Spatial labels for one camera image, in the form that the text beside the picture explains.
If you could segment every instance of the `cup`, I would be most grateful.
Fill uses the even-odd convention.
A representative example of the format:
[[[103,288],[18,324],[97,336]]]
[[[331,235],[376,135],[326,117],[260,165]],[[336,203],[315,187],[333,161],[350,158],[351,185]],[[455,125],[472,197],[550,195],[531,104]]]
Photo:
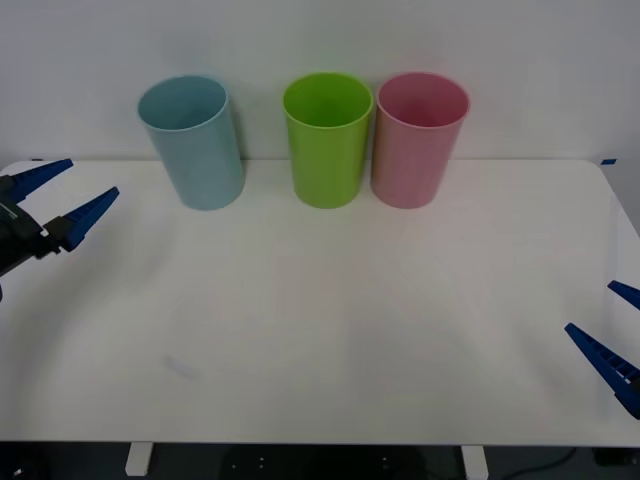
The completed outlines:
[[[360,190],[373,95],[342,73],[313,73],[284,93],[293,185],[318,208],[346,205]]]
[[[240,195],[244,169],[222,84],[199,75],[170,78],[142,96],[138,115],[182,203],[215,210]]]
[[[436,195],[469,96],[446,77],[413,72],[387,80],[377,103],[371,188],[392,207],[422,207]]]

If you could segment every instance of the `cup rim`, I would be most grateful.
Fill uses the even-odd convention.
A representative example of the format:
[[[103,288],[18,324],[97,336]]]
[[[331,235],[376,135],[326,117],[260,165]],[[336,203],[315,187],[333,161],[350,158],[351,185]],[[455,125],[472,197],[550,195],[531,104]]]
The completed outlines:
[[[284,104],[284,99],[287,96],[287,92],[296,83],[298,83],[298,82],[300,82],[300,81],[302,81],[302,80],[304,80],[306,78],[309,78],[309,77],[315,77],[317,75],[337,75],[339,77],[348,78],[349,80],[354,80],[356,83],[358,83],[362,87],[364,87],[364,89],[369,94],[369,106],[367,107],[366,112],[364,112],[361,116],[359,116],[357,119],[353,120],[352,122],[344,123],[342,125],[336,125],[336,126],[333,126],[333,127],[319,127],[317,125],[311,125],[310,123],[302,122],[302,121],[298,120],[297,118],[295,118],[293,115],[291,115],[289,113],[289,111],[287,110],[287,107]],[[303,125],[303,126],[309,127],[309,128],[315,128],[315,129],[318,129],[318,130],[336,130],[338,128],[345,128],[345,127],[350,127],[351,125],[355,125],[356,123],[361,122],[363,119],[367,118],[367,116],[371,114],[371,111],[373,110],[373,104],[374,104],[373,92],[371,91],[371,87],[369,85],[367,85],[367,83],[364,80],[361,80],[360,78],[356,77],[355,75],[350,75],[348,73],[335,72],[335,71],[324,71],[323,70],[323,71],[319,71],[319,72],[307,73],[305,75],[297,77],[289,85],[287,85],[287,88],[285,88],[284,93],[282,94],[282,109],[284,110],[284,113],[287,116],[287,118],[293,120],[294,122],[296,122],[299,125]]]
[[[207,80],[211,80],[215,83],[217,83],[218,85],[220,85],[220,87],[222,87],[222,91],[224,92],[224,103],[222,104],[222,107],[220,107],[220,110],[218,110],[218,112],[213,115],[211,118],[205,120],[202,123],[199,123],[197,125],[193,125],[192,127],[187,127],[187,128],[179,128],[179,129],[169,129],[169,128],[159,128],[159,127],[155,127],[149,123],[147,123],[145,121],[144,118],[142,118],[142,115],[140,115],[140,104],[142,103],[142,100],[144,99],[144,97],[151,92],[151,90],[155,89],[156,87],[159,87],[160,85],[164,85],[165,83],[169,83],[169,82],[173,82],[174,80],[179,80],[182,78],[204,78]],[[213,122],[216,118],[218,118],[220,115],[222,115],[222,112],[225,111],[225,109],[227,108],[227,105],[229,104],[229,91],[227,90],[227,87],[225,87],[224,83],[222,83],[220,80],[218,80],[217,78],[211,76],[211,75],[203,75],[203,74],[197,74],[197,73],[187,73],[184,75],[174,75],[172,77],[168,77],[165,78],[164,80],[160,80],[157,83],[154,83],[153,85],[151,85],[149,88],[147,88],[144,93],[142,95],[140,95],[140,98],[138,99],[138,106],[136,108],[136,113],[138,114],[138,118],[140,119],[140,121],[142,123],[144,123],[144,125],[156,132],[162,132],[162,133],[181,133],[181,132],[186,132],[189,130],[193,130],[194,128],[200,128],[203,125],[207,125],[208,123]]]
[[[467,101],[467,108],[465,109],[464,113],[455,121],[451,122],[451,123],[447,123],[445,125],[438,125],[436,127],[423,127],[420,125],[413,125],[411,123],[407,123],[407,122],[403,122],[402,120],[394,117],[393,115],[391,115],[383,106],[382,103],[380,102],[380,92],[382,91],[382,89],[385,87],[385,85],[387,85],[389,82],[391,82],[392,80],[395,80],[396,78],[399,77],[404,77],[407,75],[426,75],[428,77],[437,77],[440,78],[442,80],[446,80],[449,83],[452,83],[453,85],[455,85],[456,87],[458,87],[460,89],[460,91],[462,92],[462,94],[465,97],[465,100]],[[439,73],[434,73],[434,72],[425,72],[425,71],[411,71],[411,72],[403,72],[403,73],[399,73],[397,75],[394,75],[391,78],[388,78],[384,81],[384,83],[382,85],[380,85],[380,88],[378,88],[378,91],[376,92],[376,105],[378,106],[378,108],[380,109],[380,111],[382,111],[382,113],[385,114],[385,116],[387,116],[388,118],[390,118],[391,120],[393,120],[394,122],[405,126],[405,127],[409,127],[409,128],[415,128],[416,130],[440,130],[442,128],[447,128],[447,127],[451,127],[452,125],[455,125],[457,123],[461,123],[465,118],[467,118],[467,115],[469,115],[469,111],[471,110],[471,97],[469,97],[469,93],[465,90],[465,88],[460,85],[458,82],[456,82],[455,80],[452,80],[451,78],[445,76],[445,75],[440,75]]]

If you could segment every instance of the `green cup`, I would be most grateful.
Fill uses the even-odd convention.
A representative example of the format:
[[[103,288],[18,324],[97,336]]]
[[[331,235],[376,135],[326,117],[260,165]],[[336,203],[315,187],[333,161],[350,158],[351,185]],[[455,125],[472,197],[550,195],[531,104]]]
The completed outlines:
[[[293,185],[318,208],[346,205],[360,190],[373,95],[342,73],[313,73],[284,92]]]

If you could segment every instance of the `light blue cup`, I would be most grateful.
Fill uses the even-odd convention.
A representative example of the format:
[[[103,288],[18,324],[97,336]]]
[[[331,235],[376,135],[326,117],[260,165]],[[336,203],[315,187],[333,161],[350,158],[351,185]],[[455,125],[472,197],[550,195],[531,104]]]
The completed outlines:
[[[142,96],[138,115],[182,203],[214,210],[240,195],[244,169],[219,82],[199,75],[165,80]]]

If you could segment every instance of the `white wall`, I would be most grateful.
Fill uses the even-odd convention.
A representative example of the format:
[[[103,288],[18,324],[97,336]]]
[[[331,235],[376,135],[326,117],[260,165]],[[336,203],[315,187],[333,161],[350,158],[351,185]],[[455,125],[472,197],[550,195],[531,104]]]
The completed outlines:
[[[0,158],[149,155],[136,100],[185,72],[227,82],[245,156],[283,157],[281,92],[319,69],[453,76],[457,156],[640,153],[638,0],[0,0]]]

